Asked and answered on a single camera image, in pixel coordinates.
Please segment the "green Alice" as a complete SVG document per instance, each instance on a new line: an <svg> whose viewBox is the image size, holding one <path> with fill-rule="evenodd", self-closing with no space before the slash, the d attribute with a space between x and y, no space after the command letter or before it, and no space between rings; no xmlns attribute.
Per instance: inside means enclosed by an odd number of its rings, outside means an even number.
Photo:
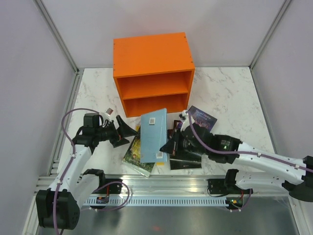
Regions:
<svg viewBox="0 0 313 235"><path fill-rule="evenodd" d="M140 125L136 126L137 135L133 138L126 154L123 158L123 163L134 169L141 175L149 177L155 163L141 163L141 141L140 141Z"/></svg>

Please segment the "light blue paperback book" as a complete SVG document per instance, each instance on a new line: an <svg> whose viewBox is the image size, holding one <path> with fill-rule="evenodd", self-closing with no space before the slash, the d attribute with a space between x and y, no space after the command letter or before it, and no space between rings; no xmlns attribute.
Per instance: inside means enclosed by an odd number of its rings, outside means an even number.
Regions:
<svg viewBox="0 0 313 235"><path fill-rule="evenodd" d="M167 143L167 109L141 115L141 163L164 163L168 154L160 149Z"/></svg>

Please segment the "Robinson Crusoe purple book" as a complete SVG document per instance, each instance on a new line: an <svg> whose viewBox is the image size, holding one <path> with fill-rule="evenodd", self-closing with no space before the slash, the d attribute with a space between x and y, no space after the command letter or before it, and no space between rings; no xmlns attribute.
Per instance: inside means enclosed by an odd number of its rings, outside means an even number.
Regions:
<svg viewBox="0 0 313 235"><path fill-rule="evenodd" d="M212 131L214 125L217 122L217 119L215 117L209 115L208 113L200 110L195 106L191 106L188 109L188 112L192 117L192 120L194 120L198 126L207 129L209 132Z"/></svg>

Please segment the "black hardcover book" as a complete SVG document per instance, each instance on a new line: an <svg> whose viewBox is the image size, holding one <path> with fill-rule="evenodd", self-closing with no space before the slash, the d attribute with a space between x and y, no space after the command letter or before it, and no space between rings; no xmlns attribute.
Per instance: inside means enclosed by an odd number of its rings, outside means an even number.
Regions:
<svg viewBox="0 0 313 235"><path fill-rule="evenodd" d="M173 127L167 130L167 140L169 140L176 129L180 129L182 126L182 122L180 120L174 120Z"/></svg>

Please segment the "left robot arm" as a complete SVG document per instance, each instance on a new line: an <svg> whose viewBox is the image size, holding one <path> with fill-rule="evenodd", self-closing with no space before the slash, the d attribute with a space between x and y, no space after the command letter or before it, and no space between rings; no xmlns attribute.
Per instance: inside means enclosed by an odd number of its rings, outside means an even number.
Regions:
<svg viewBox="0 0 313 235"><path fill-rule="evenodd" d="M117 186L116 193L125 186L122 180L107 180L101 169L87 169L84 166L102 141L109 141L113 147L128 144L128 137L137 131L116 116L118 126L109 115L87 113L83 125L74 138L70 139L72 153L67 162L47 189L36 195L39 225L52 228L60 235L63 230L73 230L79 221L82 206L93 193L109 193L111 185Z"/></svg>

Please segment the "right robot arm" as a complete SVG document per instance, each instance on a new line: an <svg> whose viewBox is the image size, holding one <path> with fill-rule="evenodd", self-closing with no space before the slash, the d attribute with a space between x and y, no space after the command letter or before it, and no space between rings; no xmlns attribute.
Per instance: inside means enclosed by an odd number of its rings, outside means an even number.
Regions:
<svg viewBox="0 0 313 235"><path fill-rule="evenodd" d="M254 188L286 190L292 198L304 202L313 200L313 158L302 159L267 153L240 139L212 134L197 124L181 127L160 148L161 152L176 155L181 152L207 155L219 164L246 165L255 173L229 169L223 186L230 193Z"/></svg>

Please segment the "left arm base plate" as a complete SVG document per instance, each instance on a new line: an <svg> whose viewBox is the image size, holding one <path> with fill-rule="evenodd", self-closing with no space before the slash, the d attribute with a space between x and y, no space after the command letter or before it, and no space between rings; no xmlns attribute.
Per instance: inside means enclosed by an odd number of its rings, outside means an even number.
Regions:
<svg viewBox="0 0 313 235"><path fill-rule="evenodd" d="M103 185L106 185L111 182L119 182L119 183L113 183L113 184L107 185L104 188L95 190L93 193L105 194L105 195L120 194L121 189L122 189L122 185L120 182L122 182L122 179L106 179Z"/></svg>

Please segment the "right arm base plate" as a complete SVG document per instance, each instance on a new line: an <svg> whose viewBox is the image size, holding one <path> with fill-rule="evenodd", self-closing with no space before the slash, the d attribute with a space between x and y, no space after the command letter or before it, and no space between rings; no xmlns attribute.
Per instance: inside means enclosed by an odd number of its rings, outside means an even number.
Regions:
<svg viewBox="0 0 313 235"><path fill-rule="evenodd" d="M241 195L249 194L249 189L241 189L235 185L234 182L228 182L224 178L221 179L208 179L207 191L210 195L215 197L222 197L227 195Z"/></svg>

